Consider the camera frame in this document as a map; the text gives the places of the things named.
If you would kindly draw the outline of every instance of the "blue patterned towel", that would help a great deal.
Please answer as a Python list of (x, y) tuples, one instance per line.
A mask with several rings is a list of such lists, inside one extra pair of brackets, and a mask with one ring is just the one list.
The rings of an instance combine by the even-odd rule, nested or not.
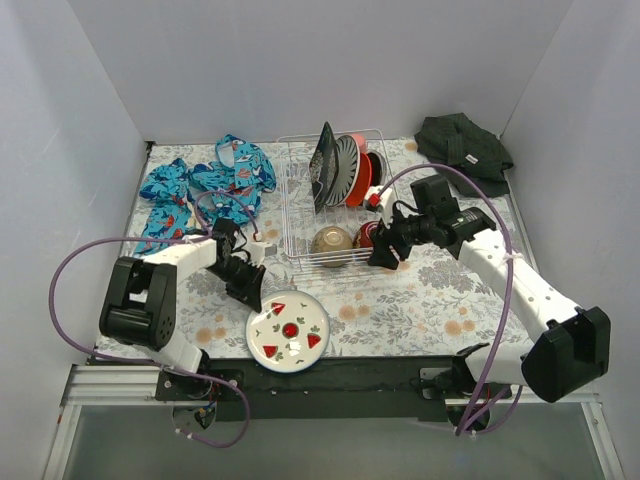
[[(140, 196), (154, 202), (142, 236), (152, 238), (182, 238), (193, 228), (192, 206), (199, 191), (224, 190), (238, 197), (253, 215), (257, 215), (262, 191), (276, 189), (276, 176), (271, 162), (260, 147), (233, 135), (216, 144), (217, 158), (208, 165), (198, 164), (189, 170), (184, 160), (154, 168), (140, 188)], [(199, 210), (213, 223), (216, 218), (228, 218), (238, 225), (249, 222), (249, 216), (238, 202), (224, 195), (211, 195), (201, 202)], [(135, 253), (148, 255), (167, 248), (167, 244), (139, 243)]]

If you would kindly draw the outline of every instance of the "black cloth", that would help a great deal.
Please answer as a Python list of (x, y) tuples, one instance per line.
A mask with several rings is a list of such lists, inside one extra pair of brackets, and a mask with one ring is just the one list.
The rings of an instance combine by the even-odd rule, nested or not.
[[(477, 126), (464, 113), (425, 118), (415, 139), (419, 153), (433, 163), (449, 165), (464, 173), (485, 195), (498, 197), (509, 193), (503, 171), (513, 167), (511, 156), (494, 134)], [(478, 196), (457, 175), (438, 173), (447, 177), (460, 194)]]

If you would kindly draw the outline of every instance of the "wire dish rack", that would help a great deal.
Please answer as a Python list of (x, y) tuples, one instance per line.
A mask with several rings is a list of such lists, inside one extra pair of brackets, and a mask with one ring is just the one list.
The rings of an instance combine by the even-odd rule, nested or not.
[[(382, 132), (376, 129), (334, 132), (336, 138), (359, 133), (367, 142), (367, 150), (375, 150), (386, 165), (384, 183), (393, 175)], [(345, 268), (358, 264), (364, 266), (372, 248), (357, 248), (332, 253), (312, 253), (313, 237), (322, 228), (337, 226), (347, 231), (353, 239), (360, 227), (380, 219), (380, 215), (364, 207), (338, 205), (324, 207), (317, 214), (313, 203), (309, 162), (313, 156), (320, 134), (293, 135), (277, 140), (278, 164), (280, 165), (280, 188), (282, 192), (282, 220), (284, 252), (289, 260), (302, 272), (312, 272), (328, 264), (345, 261), (345, 266), (333, 268), (344, 272)]]

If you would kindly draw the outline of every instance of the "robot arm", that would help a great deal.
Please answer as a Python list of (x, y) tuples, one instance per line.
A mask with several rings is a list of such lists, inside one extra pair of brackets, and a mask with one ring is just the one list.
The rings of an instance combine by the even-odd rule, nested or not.
[[(367, 199), (380, 188), (372, 187)], [(418, 215), (407, 218), (391, 189), (378, 197), (382, 220), (372, 236), (369, 264), (396, 269), (398, 259), (406, 259), (412, 246), (434, 243), (504, 299), (508, 254), (493, 221), (477, 208), (460, 211), (440, 175), (418, 180), (411, 189)], [(487, 381), (526, 385), (543, 400), (555, 402), (607, 372), (611, 324), (598, 307), (585, 311), (552, 288), (522, 258), (512, 258), (511, 309), (534, 346), (502, 345)], [(488, 344), (458, 352), (451, 381), (468, 390), (479, 378), (488, 354)]]
[(243, 246), (249, 260), (235, 255), (240, 228), (218, 219), (211, 238), (173, 245), (143, 258), (121, 257), (113, 268), (102, 313), (100, 332), (144, 352), (154, 361), (197, 372), (208, 361), (205, 352), (176, 330), (176, 288), (204, 268), (226, 282), (229, 296), (256, 311), (262, 309), (262, 264), (269, 244)]

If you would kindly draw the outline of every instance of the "white backdrop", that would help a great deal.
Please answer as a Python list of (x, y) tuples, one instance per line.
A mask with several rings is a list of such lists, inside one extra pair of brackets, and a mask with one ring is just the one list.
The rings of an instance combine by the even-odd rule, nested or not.
[(604, 413), (627, 478), (640, 478), (640, 5), (575, 1), (504, 141), (540, 270), (611, 317)]
[(70, 0), (146, 140), (457, 111), (501, 133), (571, 0)]
[[(0, 0), (0, 476), (42, 476), (72, 362), (47, 311), (74, 246), (124, 230), (144, 142), (66, 0)], [(59, 289), (69, 333), (93, 345), (117, 246)]]

